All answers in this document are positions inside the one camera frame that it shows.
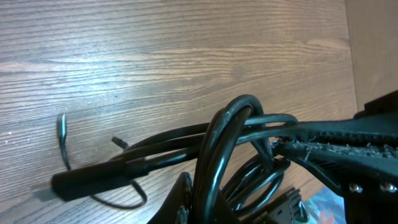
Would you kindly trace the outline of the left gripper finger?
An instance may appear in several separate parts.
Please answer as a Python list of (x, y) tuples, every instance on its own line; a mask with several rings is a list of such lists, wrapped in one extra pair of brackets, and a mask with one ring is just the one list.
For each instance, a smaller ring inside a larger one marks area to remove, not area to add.
[[(191, 175), (188, 172), (182, 172), (162, 206), (147, 223), (195, 223), (193, 219), (190, 219), (192, 185)], [(216, 198), (215, 208), (213, 209), (213, 221), (211, 223), (239, 223), (239, 219), (232, 212), (220, 190)]]

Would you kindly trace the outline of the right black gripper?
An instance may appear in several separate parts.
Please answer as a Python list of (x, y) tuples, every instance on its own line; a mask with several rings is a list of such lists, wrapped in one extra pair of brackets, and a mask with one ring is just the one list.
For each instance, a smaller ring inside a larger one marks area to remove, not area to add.
[(366, 103), (352, 119), (300, 125), (313, 142), (278, 142), (274, 152), (342, 196), (347, 223), (397, 224), (397, 92)]

